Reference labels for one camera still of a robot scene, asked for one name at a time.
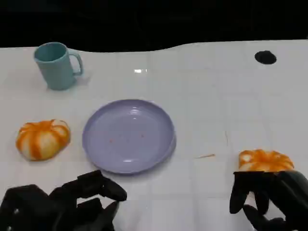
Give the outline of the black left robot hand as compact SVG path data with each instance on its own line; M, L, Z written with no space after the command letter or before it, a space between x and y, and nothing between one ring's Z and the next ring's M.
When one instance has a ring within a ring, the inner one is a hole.
M96 170L55 188L49 197L60 208L54 231L113 231L127 192Z

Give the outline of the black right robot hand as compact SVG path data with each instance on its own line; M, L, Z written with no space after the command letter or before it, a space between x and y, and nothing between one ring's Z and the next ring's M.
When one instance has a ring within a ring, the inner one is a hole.
M267 219L273 202L284 218ZM230 197L230 213L244 211L257 231L308 229L308 180L300 172L237 171Z

